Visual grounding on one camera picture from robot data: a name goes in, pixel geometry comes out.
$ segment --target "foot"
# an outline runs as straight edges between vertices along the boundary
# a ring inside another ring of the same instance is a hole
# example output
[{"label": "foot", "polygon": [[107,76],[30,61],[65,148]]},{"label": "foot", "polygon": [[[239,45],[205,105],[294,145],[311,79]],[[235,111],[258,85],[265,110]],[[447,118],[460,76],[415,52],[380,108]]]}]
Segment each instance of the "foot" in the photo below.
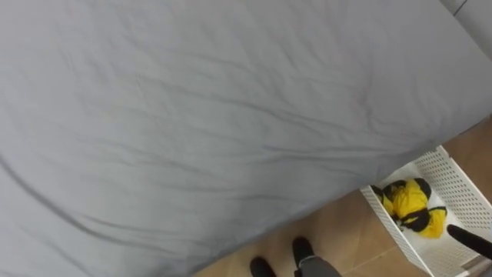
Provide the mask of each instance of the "foot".
[{"label": "foot", "polygon": [[249,264],[249,269],[253,277],[276,277],[272,267],[262,257],[254,258]]},{"label": "foot", "polygon": [[313,247],[308,239],[304,237],[297,237],[292,242],[292,252],[294,253],[294,261],[298,268],[300,267],[302,260],[314,256]]}]

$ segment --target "yellow object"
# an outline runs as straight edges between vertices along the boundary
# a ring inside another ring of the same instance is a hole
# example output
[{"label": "yellow object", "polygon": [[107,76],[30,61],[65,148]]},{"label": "yellow object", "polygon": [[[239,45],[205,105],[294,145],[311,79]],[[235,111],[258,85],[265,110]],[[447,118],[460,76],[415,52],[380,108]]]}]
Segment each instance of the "yellow object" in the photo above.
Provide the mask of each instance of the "yellow object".
[{"label": "yellow object", "polygon": [[419,232],[426,238],[439,239],[440,235],[444,232],[444,222],[446,221],[447,210],[446,207],[435,207],[429,209],[430,221],[427,227]]},{"label": "yellow object", "polygon": [[401,225],[426,238],[439,238],[444,231],[446,208],[427,209],[431,196],[431,187],[423,179],[396,181],[383,189],[384,195],[392,203],[392,217],[396,217]]},{"label": "yellow object", "polygon": [[377,186],[373,186],[373,185],[371,186],[371,188],[374,194],[376,194],[381,204],[383,205],[388,215],[390,215],[391,218],[395,217],[396,214],[393,209],[393,202],[391,202],[390,199],[386,197],[382,189],[379,189]]}]

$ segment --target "bed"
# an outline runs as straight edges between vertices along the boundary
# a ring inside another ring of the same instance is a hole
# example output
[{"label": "bed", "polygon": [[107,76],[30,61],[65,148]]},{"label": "bed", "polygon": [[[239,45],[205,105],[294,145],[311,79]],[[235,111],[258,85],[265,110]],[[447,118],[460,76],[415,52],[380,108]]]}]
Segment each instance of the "bed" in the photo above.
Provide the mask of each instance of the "bed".
[{"label": "bed", "polygon": [[429,0],[0,8],[0,275],[190,276],[492,111]]}]

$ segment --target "white plastic basket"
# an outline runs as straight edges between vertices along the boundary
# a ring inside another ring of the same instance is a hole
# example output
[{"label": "white plastic basket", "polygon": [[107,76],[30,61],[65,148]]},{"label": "white plastic basket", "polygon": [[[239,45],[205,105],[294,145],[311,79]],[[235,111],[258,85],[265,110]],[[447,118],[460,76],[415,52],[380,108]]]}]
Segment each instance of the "white plastic basket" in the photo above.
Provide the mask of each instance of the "white plastic basket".
[{"label": "white plastic basket", "polygon": [[[442,146],[398,169],[379,187],[398,179],[421,177],[429,182],[429,207],[445,205],[446,224],[458,225],[492,241],[492,205]],[[393,222],[371,187],[361,189],[372,209],[408,260],[434,277],[468,276],[463,265],[478,254],[456,242],[447,233],[439,239],[425,239],[410,230],[401,231]]]}]

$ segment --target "gray pants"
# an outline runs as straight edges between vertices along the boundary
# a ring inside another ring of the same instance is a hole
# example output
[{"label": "gray pants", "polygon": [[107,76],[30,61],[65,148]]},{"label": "gray pants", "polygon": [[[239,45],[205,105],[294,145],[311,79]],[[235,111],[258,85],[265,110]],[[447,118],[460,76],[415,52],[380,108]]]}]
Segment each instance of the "gray pants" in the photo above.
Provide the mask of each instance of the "gray pants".
[{"label": "gray pants", "polygon": [[301,267],[295,272],[296,277],[341,277],[341,274],[329,262],[312,256],[301,262]]}]

